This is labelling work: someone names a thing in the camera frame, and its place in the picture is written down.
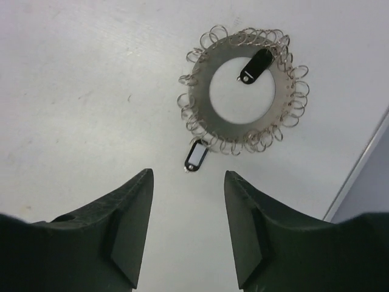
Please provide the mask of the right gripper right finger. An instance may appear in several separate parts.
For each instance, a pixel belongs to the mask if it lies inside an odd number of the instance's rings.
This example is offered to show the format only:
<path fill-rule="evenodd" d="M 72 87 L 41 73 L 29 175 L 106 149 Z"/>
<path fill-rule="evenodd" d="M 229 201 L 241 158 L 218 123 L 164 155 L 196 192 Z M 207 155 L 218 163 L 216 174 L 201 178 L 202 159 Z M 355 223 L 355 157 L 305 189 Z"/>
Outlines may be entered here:
<path fill-rule="evenodd" d="M 225 173 L 224 197 L 243 291 L 387 291 L 388 214 L 341 223 L 303 214 Z"/>

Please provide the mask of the black tag key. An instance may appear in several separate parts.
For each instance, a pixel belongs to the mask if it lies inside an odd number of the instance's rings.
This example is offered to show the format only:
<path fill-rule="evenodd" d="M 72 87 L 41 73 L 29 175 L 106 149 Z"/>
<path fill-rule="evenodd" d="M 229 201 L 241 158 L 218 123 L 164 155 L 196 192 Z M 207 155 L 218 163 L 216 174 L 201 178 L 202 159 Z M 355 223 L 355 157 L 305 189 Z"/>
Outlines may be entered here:
<path fill-rule="evenodd" d="M 269 49 L 260 49 L 242 69 L 238 81 L 245 85 L 251 85 L 273 62 L 272 52 Z"/>
<path fill-rule="evenodd" d="M 208 143 L 202 139 L 195 139 L 184 161 L 184 171 L 197 172 L 208 153 Z"/>

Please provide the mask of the metal key organizer disc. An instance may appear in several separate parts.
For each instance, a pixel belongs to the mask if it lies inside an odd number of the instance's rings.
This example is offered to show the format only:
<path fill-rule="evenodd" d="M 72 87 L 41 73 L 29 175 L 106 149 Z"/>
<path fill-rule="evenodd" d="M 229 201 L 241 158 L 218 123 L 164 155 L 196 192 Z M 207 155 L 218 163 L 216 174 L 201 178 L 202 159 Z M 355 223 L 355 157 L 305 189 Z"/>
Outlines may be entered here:
<path fill-rule="evenodd" d="M 299 124 L 308 105 L 310 87 L 305 81 L 306 65 L 294 64 L 291 39 L 279 29 L 247 27 L 230 34 L 222 25 L 213 26 L 199 39 L 199 47 L 186 55 L 193 64 L 190 73 L 179 77 L 187 92 L 177 98 L 181 118 L 193 140 L 202 139 L 214 153 L 238 156 L 243 152 L 263 153 L 284 138 L 283 129 Z M 210 86 L 216 71 L 240 57 L 250 59 L 269 49 L 274 62 L 266 70 L 274 80 L 275 95 L 269 109 L 257 120 L 238 124 L 225 120 L 212 105 Z"/>

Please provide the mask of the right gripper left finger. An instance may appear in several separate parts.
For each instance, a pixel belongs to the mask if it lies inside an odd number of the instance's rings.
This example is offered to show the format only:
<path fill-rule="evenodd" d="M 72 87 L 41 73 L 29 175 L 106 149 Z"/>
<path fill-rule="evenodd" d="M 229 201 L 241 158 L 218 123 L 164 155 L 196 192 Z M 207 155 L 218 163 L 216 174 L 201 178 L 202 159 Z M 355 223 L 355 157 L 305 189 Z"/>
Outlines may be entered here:
<path fill-rule="evenodd" d="M 51 222 L 1 215 L 1 290 L 135 290 L 153 189 L 153 171 L 144 169 Z"/>

